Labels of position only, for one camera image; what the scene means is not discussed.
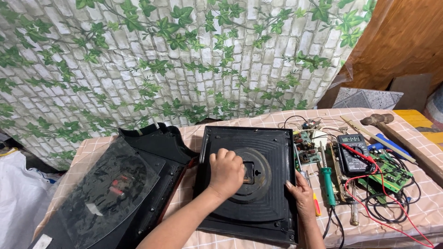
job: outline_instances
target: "wooden hammer handle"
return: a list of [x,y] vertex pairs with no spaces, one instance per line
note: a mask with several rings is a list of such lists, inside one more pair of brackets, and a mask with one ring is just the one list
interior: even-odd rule
[[392,142],[401,146],[409,152],[417,161],[418,167],[421,168],[435,183],[443,188],[443,170],[426,155],[424,155],[413,144],[400,136],[396,131],[391,129],[385,123],[378,123],[376,127]]

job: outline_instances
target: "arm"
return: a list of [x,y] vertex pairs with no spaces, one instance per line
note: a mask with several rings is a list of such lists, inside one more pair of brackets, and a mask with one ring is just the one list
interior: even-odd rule
[[309,187],[305,178],[296,170],[297,186],[286,181],[286,188],[297,201],[297,210],[301,221],[302,229],[305,233],[305,242],[308,249],[326,249],[323,236],[317,225],[315,217],[313,191]]
[[234,195],[243,184],[243,159],[233,151],[220,149],[210,155],[211,180],[209,186],[194,200],[181,208],[150,232],[136,249],[180,249],[197,226]]

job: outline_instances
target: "ivy wallpaper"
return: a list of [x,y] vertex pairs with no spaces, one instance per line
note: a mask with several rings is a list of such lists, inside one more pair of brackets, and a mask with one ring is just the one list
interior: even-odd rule
[[82,140],[312,108],[374,0],[0,0],[0,128],[66,169]]

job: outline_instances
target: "hand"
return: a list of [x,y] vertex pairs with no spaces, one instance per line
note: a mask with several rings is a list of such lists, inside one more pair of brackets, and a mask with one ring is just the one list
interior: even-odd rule
[[297,170],[295,171],[297,178],[297,186],[292,185],[286,181],[286,188],[295,197],[297,201],[297,210],[299,218],[303,223],[315,222],[315,206],[314,206],[314,192],[309,187],[305,178]]
[[217,155],[209,156],[211,164],[211,180],[208,189],[225,201],[233,196],[243,184],[245,166],[243,159],[235,155],[235,152],[227,149],[219,149]]

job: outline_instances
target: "checkered tablecloth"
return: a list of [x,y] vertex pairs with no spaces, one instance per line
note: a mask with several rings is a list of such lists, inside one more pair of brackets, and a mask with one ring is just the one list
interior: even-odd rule
[[[303,111],[285,111],[263,114],[253,118],[240,118],[229,121],[221,121],[211,123],[210,125],[220,126],[249,126],[249,127],[267,127],[267,128],[282,128],[285,119],[292,115],[301,115],[306,118],[322,118],[323,125],[328,127],[347,126],[340,115],[347,115],[353,120],[358,121],[373,113],[391,113],[395,119],[389,124],[391,128],[400,133],[401,136],[408,139],[412,144],[417,146],[425,155],[438,165],[443,165],[443,152],[432,142],[426,139],[422,134],[416,131],[411,125],[405,122],[401,117],[389,110],[372,110],[363,108],[350,109],[320,109],[320,110],[303,110]],[[288,121],[287,128],[295,128],[301,123],[301,119],[293,118]],[[205,125],[196,125],[190,127],[180,128],[182,138],[185,144],[194,151],[199,151],[202,144],[202,136]],[[375,127],[367,127],[373,133],[379,133]],[[325,130],[332,134],[339,135],[340,133],[334,130]],[[73,190],[80,179],[88,172],[93,163],[103,154],[113,141],[115,137],[92,138],[83,141],[77,154],[72,162],[70,170],[66,173],[60,186],[58,187],[55,196],[49,206],[48,212],[44,220],[37,227],[35,234],[43,228],[50,216],[55,212],[65,197]],[[443,242],[443,192],[442,188],[437,186],[425,173],[416,165],[406,162],[410,171],[414,174],[416,181],[419,183],[422,191],[422,196],[419,202],[410,206],[409,216],[419,230],[425,234],[433,243]],[[317,218],[317,223],[320,230],[323,232],[328,220],[327,209],[324,203],[326,197],[324,191],[320,187],[319,178],[317,177],[317,165],[302,166],[303,170],[308,170],[311,176],[311,183],[316,193],[320,206],[322,209],[322,216]],[[190,169],[186,172],[180,186],[175,193],[170,206],[167,209],[165,218],[174,213],[179,208],[186,205],[192,198],[192,186],[195,180],[196,168]],[[361,190],[359,195],[363,197],[364,191]],[[407,196],[412,198],[412,201],[418,197],[418,190],[415,185],[405,189]],[[388,247],[405,247],[417,245],[412,239],[405,237],[399,232],[396,232],[385,226],[381,226],[367,217],[363,206],[359,205],[359,219],[360,225],[355,227],[350,225],[350,207],[342,205],[336,207],[337,214],[344,226],[345,230],[345,247],[352,248],[388,248]],[[398,207],[387,209],[385,216],[389,217],[399,211]],[[418,235],[413,226],[405,221],[401,224],[394,224],[395,228],[414,236],[421,242],[424,239]],[[326,247],[337,247],[341,242],[341,232],[336,222],[333,222],[329,230],[328,236],[325,239]],[[273,249],[273,248],[287,248],[287,245],[270,245],[260,242],[248,241],[234,238],[232,236],[222,236],[201,231],[195,231],[189,238],[184,248],[186,249]]]

